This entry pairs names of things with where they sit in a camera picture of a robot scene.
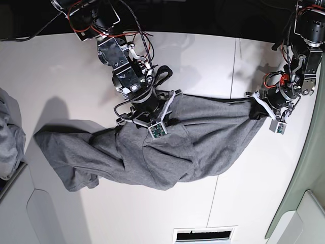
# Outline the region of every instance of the gray fabric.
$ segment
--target gray fabric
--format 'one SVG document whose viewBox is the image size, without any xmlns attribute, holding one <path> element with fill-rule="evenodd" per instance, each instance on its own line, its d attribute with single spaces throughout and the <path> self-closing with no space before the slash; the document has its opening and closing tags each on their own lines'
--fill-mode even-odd
<svg viewBox="0 0 325 244">
<path fill-rule="evenodd" d="M 229 169 L 264 122 L 250 120 L 250 108 L 247 100 L 179 95 L 168 134 L 155 140 L 131 123 L 100 135 L 40 131 L 35 139 L 69 191 L 97 186 L 98 176 L 166 190 Z"/>
<path fill-rule="evenodd" d="M 10 115 L 0 98 L 0 178 L 9 180 L 24 155 L 25 134 L 16 125 L 8 124 Z"/>
</svg>

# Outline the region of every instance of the gray cloth pile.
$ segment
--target gray cloth pile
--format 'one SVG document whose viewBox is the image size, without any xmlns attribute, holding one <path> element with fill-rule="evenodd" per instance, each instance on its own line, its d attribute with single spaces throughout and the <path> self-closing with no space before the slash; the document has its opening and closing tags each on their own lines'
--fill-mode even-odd
<svg viewBox="0 0 325 244">
<path fill-rule="evenodd" d="M 9 180 L 24 156 L 25 133 L 16 125 L 9 124 L 10 114 L 0 98 L 0 178 Z"/>
<path fill-rule="evenodd" d="M 229 169 L 264 122 L 249 119 L 252 103 L 178 95 L 168 134 L 157 139 L 132 123 L 98 135 L 39 131 L 35 139 L 68 191 L 93 188 L 98 176 L 167 190 Z"/>
</svg>

